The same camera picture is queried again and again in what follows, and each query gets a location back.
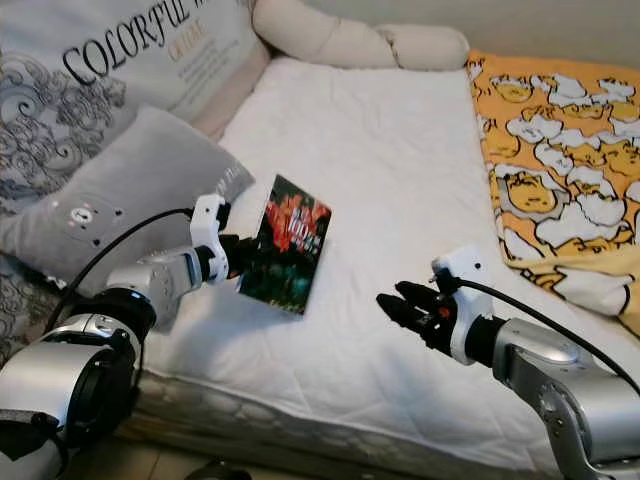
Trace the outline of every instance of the tile floor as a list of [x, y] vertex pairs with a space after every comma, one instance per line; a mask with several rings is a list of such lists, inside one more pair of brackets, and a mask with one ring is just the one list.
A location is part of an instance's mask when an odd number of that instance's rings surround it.
[[[210, 457], [148, 443], [108, 438], [77, 455], [61, 480], [183, 480]], [[243, 466], [254, 480], [311, 480]]]

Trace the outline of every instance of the bed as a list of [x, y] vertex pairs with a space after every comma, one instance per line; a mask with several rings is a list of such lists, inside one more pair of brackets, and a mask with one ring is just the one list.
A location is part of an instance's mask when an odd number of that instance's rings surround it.
[[[255, 176], [228, 231], [251, 235], [276, 173], [333, 208], [304, 317], [235, 294], [186, 297], [147, 342], [125, 433], [323, 478], [553, 478], [537, 416], [482, 366], [391, 324], [374, 299], [475, 243], [494, 285], [640, 378], [637, 339], [502, 262], [463, 70], [352, 70], [274, 60], [221, 145]], [[517, 315], [496, 304], [502, 317]]]

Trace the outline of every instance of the cord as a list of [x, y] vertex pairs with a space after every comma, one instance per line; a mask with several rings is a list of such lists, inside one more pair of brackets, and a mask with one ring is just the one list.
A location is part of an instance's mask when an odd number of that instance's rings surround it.
[[158, 213], [157, 215], [149, 217], [146, 220], [143, 220], [142, 222], [138, 223], [137, 225], [134, 225], [129, 230], [124, 232], [122, 235], [114, 239], [111, 243], [109, 243], [109, 245], [104, 247], [104, 249], [102, 249], [102, 251], [99, 252], [95, 257], [93, 257], [91, 261], [87, 263], [87, 265], [80, 271], [80, 273], [78, 273], [76, 278], [74, 278], [73, 281], [69, 284], [69, 286], [67, 287], [67, 291], [64, 293], [64, 295], [62, 296], [62, 298], [60, 299], [56, 307], [53, 309], [53, 311], [51, 312], [51, 315], [49, 315], [49, 319], [47, 320], [47, 325], [44, 327], [43, 334], [49, 333], [51, 330], [53, 330], [53, 327], [56, 324], [56, 320], [60, 316], [62, 309], [69, 302], [71, 297], [74, 295], [76, 288], [78, 288], [78, 285], [80, 285], [82, 280], [84, 280], [84, 278], [89, 274], [89, 272], [93, 269], [93, 267], [95, 267], [96, 264], [100, 260], [102, 260], [111, 250], [116, 248], [120, 243], [122, 243], [128, 237], [130, 237], [135, 232], [140, 230], [142, 227], [145, 227], [150, 223], [155, 222], [156, 220], [160, 220], [161, 218], [168, 217], [170, 215], [177, 215], [179, 213], [182, 213], [187, 217], [191, 218], [191, 216], [193, 215], [193, 209], [192, 208], [176, 208], [173, 210], [167, 210], [166, 212]]
[[536, 320], [538, 320], [539, 322], [543, 323], [547, 327], [550, 327], [553, 330], [557, 331], [558, 333], [561, 333], [562, 335], [567, 337], [569, 340], [571, 340], [575, 344], [581, 346], [582, 348], [584, 348], [587, 352], [589, 352], [590, 354], [592, 354], [596, 358], [600, 359], [602, 361], [602, 363], [604, 363], [607, 367], [609, 367], [620, 378], [626, 380], [627, 383], [629, 385], [631, 385], [631, 387], [636, 391], [636, 393], [638, 393], [638, 395], [640, 395], [640, 387], [631, 378], [631, 376], [627, 372], [625, 372], [623, 370], [623, 368], [620, 365], [618, 365], [611, 357], [609, 357], [606, 353], [604, 353], [598, 347], [596, 347], [595, 345], [592, 345], [591, 343], [589, 343], [584, 338], [576, 335], [571, 330], [563, 327], [559, 323], [554, 322], [549, 317], [547, 317], [546, 315], [540, 313], [539, 311], [537, 311], [536, 309], [530, 307], [529, 305], [525, 305], [524, 303], [516, 300], [515, 298], [510, 297], [509, 295], [507, 295], [505, 293], [502, 293], [502, 292], [500, 292], [500, 291], [498, 291], [498, 290], [496, 290], [494, 288], [491, 288], [491, 287], [489, 287], [487, 285], [483, 285], [482, 283], [477, 283], [477, 282], [473, 282], [471, 280], [465, 280], [463, 278], [458, 278], [458, 277], [451, 278], [451, 281], [454, 284], [456, 284], [458, 287], [468, 287], [468, 288], [472, 288], [474, 290], [479, 290], [481, 292], [484, 292], [484, 293], [487, 293], [487, 294], [491, 295], [492, 297], [495, 297], [495, 298], [497, 298], [499, 300], [502, 300], [503, 302], [508, 303], [509, 305], [512, 305], [512, 306], [516, 307], [518, 310], [523, 311], [527, 315], [530, 315], [531, 317], [535, 318]]

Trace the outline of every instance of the book cover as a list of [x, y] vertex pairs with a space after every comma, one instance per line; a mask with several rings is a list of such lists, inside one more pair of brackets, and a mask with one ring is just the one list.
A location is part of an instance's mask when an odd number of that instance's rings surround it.
[[259, 254], [239, 292], [304, 313], [330, 219], [329, 207], [276, 176], [257, 235]]

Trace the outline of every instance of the yellow blanket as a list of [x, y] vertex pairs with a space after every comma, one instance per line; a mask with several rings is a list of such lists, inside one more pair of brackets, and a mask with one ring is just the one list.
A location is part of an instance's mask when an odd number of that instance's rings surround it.
[[472, 52], [505, 262], [640, 336], [640, 72]]

